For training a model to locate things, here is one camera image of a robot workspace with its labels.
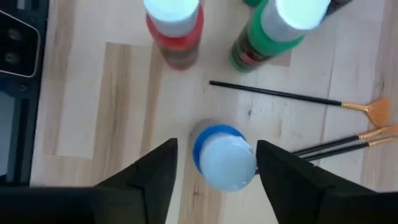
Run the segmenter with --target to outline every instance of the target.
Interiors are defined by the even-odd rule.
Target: wooden surface
[[[167,223],[277,223],[259,177],[209,188],[193,166],[190,131],[215,118],[255,147],[293,151],[373,128],[359,112],[208,85],[219,80],[335,100],[393,100],[398,122],[398,2],[355,0],[293,51],[242,75],[228,50],[249,18],[238,0],[207,0],[198,63],[171,70],[132,0],[51,0],[33,185],[94,185],[169,138],[178,171]],[[374,190],[398,190],[397,143],[316,161]]]

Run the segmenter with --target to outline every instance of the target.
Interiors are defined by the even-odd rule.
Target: bottle cap
[[[200,167],[212,187],[235,191],[250,183],[257,163],[250,145],[242,137],[220,134],[206,141]]]
[[[330,0],[269,0],[261,14],[266,35],[289,42],[319,26]]]
[[[156,29],[167,37],[183,37],[195,26],[199,0],[144,0]]]

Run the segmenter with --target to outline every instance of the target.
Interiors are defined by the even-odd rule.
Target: green paint bottle
[[[250,72],[297,46],[325,16],[330,0],[262,0],[229,53],[232,65]]]

